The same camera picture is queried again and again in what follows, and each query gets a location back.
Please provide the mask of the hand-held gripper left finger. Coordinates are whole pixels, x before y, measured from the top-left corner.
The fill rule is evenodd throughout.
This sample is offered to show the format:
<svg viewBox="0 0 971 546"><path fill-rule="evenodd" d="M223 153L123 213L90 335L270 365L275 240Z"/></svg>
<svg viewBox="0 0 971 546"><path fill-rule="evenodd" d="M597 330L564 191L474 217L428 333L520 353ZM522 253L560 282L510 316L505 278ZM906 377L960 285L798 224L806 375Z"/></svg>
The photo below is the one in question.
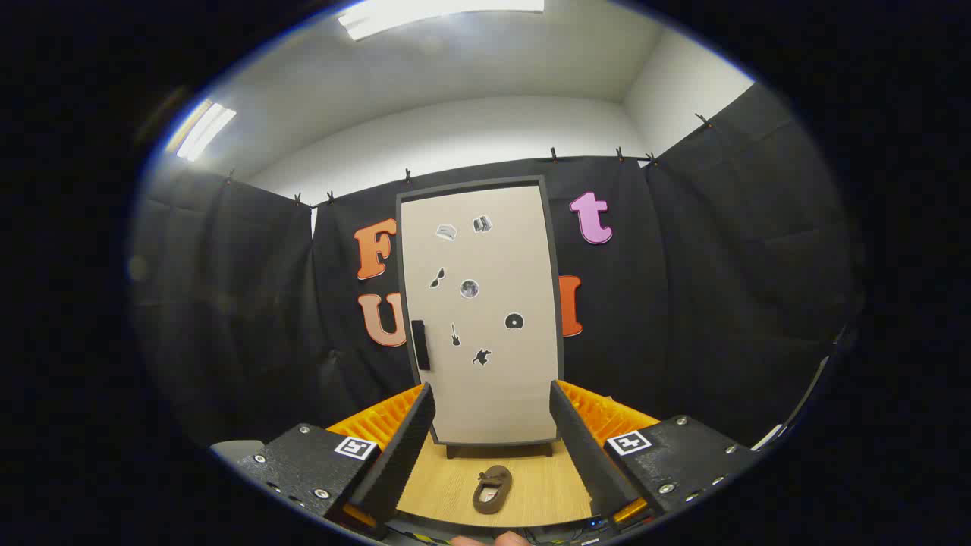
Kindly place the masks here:
<svg viewBox="0 0 971 546"><path fill-rule="evenodd" d="M327 526L371 540L386 536L432 428L435 398L423 383L338 424L297 424L234 469Z"/></svg>

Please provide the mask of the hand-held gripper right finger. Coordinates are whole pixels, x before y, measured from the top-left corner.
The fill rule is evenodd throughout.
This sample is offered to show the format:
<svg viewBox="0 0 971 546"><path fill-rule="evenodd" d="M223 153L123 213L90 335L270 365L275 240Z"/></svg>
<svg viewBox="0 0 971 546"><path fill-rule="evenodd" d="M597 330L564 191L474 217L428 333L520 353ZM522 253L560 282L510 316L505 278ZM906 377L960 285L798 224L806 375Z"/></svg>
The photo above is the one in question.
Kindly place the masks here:
<svg viewBox="0 0 971 546"><path fill-rule="evenodd" d="M592 500L614 532L700 504L755 466L759 450L699 419L656 419L567 381L549 414Z"/></svg>

